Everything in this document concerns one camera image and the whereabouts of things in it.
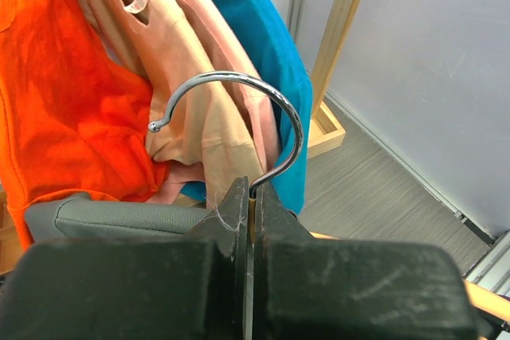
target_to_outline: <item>gray cushion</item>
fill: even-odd
[[[175,236],[187,233],[209,210],[149,203],[91,201],[77,193],[38,203],[25,213],[33,239]]]

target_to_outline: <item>pink shirt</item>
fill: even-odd
[[[86,1],[100,28],[116,31],[106,34],[117,52],[132,46],[125,57],[137,55],[147,72],[154,88],[150,119],[163,115],[170,94],[182,82],[214,70],[175,0],[147,0],[137,14],[126,12],[126,0]],[[126,44],[119,44],[120,39]],[[185,182],[201,180],[213,204],[223,199],[236,177],[253,180],[263,172],[249,130],[220,82],[189,91],[171,122],[148,134],[145,143],[155,161],[171,162],[156,201],[171,203]]]
[[[176,0],[216,70],[258,76],[241,43],[212,0]],[[262,169],[272,169],[280,154],[270,98],[243,84],[223,82],[253,137]]]

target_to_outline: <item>wooden base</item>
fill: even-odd
[[[308,158],[339,147],[344,137],[345,130],[323,101],[310,122]]]
[[[14,223],[6,206],[0,202],[0,276],[12,271],[23,254]]]

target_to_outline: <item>hanger hook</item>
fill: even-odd
[[[303,149],[304,143],[304,132],[303,125],[301,124],[301,120],[299,115],[297,114],[296,109],[293,105],[288,101],[284,95],[281,94],[280,91],[267,84],[263,80],[257,79],[256,77],[246,75],[244,73],[239,72],[228,72],[228,71],[217,71],[217,72],[207,72],[197,75],[195,77],[191,77],[189,80],[182,83],[174,93],[170,96],[167,103],[167,109],[161,119],[156,121],[152,121],[149,123],[149,131],[153,133],[157,133],[161,130],[162,127],[167,125],[172,118],[174,113],[175,105],[178,101],[184,96],[186,92],[191,90],[192,88],[197,87],[200,84],[209,83],[211,81],[232,81],[235,83],[241,83],[245,85],[249,85],[252,88],[255,88],[271,98],[279,107],[281,107],[285,114],[289,117],[292,127],[294,128],[294,147],[292,149],[291,154],[277,167],[271,169],[266,174],[257,178],[252,182],[249,187],[249,197],[255,199],[257,194],[257,187],[262,185],[264,182],[267,182],[277,175],[282,174],[286,171],[299,157],[301,150]]]

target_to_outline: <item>thread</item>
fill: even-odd
[[[211,205],[213,206],[213,211],[216,213],[216,216],[218,217],[218,220],[220,221],[220,223],[222,224],[223,227],[225,227],[225,229],[227,229],[228,231],[231,231],[231,232],[238,232],[240,229],[241,229],[241,225],[244,222],[244,219],[240,219],[239,222],[237,223],[237,225],[235,227],[229,225],[228,223],[226,223],[225,219],[222,217],[222,215],[220,214],[220,209],[218,207],[218,195],[216,193],[214,193],[214,200],[216,201],[216,203],[213,203],[211,200],[209,200],[207,197],[205,197],[206,201]]]

